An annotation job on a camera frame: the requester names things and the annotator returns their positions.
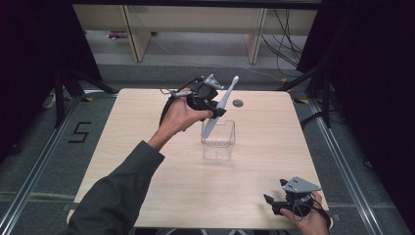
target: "clear plastic container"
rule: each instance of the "clear plastic container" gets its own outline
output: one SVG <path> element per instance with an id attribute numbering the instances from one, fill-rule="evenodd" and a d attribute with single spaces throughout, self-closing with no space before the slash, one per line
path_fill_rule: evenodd
<path id="1" fill-rule="evenodd" d="M 207 124 L 203 121 L 202 131 Z M 208 138 L 202 138 L 204 159 L 230 160 L 235 145 L 235 121 L 219 119 Z"/>

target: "table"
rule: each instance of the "table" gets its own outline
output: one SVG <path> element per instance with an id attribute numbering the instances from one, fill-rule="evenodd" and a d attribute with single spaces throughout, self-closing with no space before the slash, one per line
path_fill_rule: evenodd
<path id="1" fill-rule="evenodd" d="M 157 89 L 119 92 L 75 203 L 121 164 L 137 143 L 153 136 L 166 99 Z M 232 105 L 236 99 L 244 102 L 243 107 Z M 201 122 L 178 133 L 161 149 L 166 158 L 153 177 L 135 226 L 290 228 L 291 222 L 274 215 L 262 194 L 284 200 L 279 179 L 295 175 L 320 185 L 290 95 L 235 90 L 226 110 L 222 118 L 234 120 L 236 130 L 231 160 L 203 159 Z"/>

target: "jacket sleeve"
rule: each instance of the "jacket sleeve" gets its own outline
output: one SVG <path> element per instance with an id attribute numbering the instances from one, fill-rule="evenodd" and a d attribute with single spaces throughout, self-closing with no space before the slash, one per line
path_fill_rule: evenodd
<path id="1" fill-rule="evenodd" d="M 164 156 L 142 141 L 82 199 L 61 234 L 127 234 Z"/>

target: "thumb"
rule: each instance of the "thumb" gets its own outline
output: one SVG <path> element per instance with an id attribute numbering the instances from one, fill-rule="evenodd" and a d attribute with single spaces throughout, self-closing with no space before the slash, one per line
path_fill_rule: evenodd
<path id="1" fill-rule="evenodd" d="M 280 209 L 280 213 L 285 216 L 286 218 L 288 218 L 289 220 L 292 220 L 293 218 L 293 213 L 287 209 Z"/>
<path id="2" fill-rule="evenodd" d="M 209 110 L 198 111 L 199 119 L 210 118 L 213 116 L 213 112 Z"/>

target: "human hand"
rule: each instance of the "human hand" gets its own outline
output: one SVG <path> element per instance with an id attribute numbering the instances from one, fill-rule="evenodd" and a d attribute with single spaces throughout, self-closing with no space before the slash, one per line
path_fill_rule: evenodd
<path id="1" fill-rule="evenodd" d="M 193 110 L 187 105 L 186 98 L 180 97 L 174 100 L 168 108 L 159 129 L 149 141 L 149 145 L 159 151 L 177 132 L 185 131 L 196 121 L 211 116 L 213 116 L 212 111 Z"/>
<path id="2" fill-rule="evenodd" d="M 315 201 L 313 206 L 321 208 L 321 195 L 317 192 L 312 192 L 311 194 Z M 329 234 L 326 220 L 316 210 L 311 210 L 310 213 L 303 218 L 296 216 L 291 211 L 286 209 L 280 209 L 280 213 L 293 223 L 293 229 L 299 229 L 303 235 Z"/>

